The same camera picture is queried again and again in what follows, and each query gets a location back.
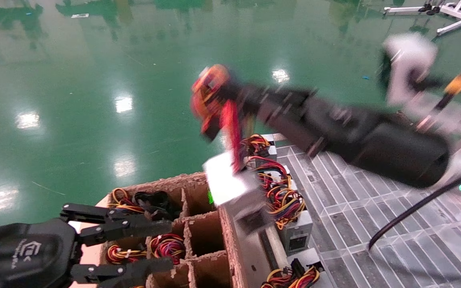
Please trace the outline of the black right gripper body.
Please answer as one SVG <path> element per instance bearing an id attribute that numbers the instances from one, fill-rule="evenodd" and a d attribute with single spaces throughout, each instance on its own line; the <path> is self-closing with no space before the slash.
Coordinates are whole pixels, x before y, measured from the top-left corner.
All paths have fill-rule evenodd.
<path id="1" fill-rule="evenodd" d="M 443 137 L 377 116 L 348 142 L 345 161 L 411 187 L 429 188 L 443 178 L 451 153 Z"/>

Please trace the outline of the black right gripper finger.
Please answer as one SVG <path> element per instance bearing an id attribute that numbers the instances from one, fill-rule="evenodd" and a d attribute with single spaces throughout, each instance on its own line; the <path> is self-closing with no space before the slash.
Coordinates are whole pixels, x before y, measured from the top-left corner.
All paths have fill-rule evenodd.
<path id="1" fill-rule="evenodd" d="M 311 157 L 347 155 L 347 109 L 261 108 L 261 121 Z"/>
<path id="2" fill-rule="evenodd" d="M 353 120 L 353 109 L 320 98 L 314 90 L 247 84 L 241 88 L 241 106 L 260 120 L 284 114 L 296 120 Z"/>

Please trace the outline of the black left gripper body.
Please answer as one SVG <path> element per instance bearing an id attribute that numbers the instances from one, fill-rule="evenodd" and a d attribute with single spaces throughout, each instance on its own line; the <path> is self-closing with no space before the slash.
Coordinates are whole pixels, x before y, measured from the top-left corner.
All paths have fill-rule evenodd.
<path id="1" fill-rule="evenodd" d="M 76 238 L 58 218 L 0 226 L 0 288 L 67 288 Z"/>

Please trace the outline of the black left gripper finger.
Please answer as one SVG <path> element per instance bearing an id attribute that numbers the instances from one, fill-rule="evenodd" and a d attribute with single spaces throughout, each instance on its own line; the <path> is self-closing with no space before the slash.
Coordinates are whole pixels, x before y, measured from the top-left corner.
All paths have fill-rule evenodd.
<path id="1" fill-rule="evenodd" d="M 172 231 L 172 221 L 148 220 L 143 214 L 125 215 L 113 208 L 81 204 L 65 204 L 60 213 L 63 221 L 93 224 L 79 232 L 79 239 L 86 246 L 128 237 L 148 237 Z"/>
<path id="2" fill-rule="evenodd" d="M 170 258 L 143 259 L 121 265 L 76 264 L 70 270 L 70 279 L 79 284 L 96 284 L 98 288 L 132 288 L 144 286 L 150 274 L 173 268 Z"/>

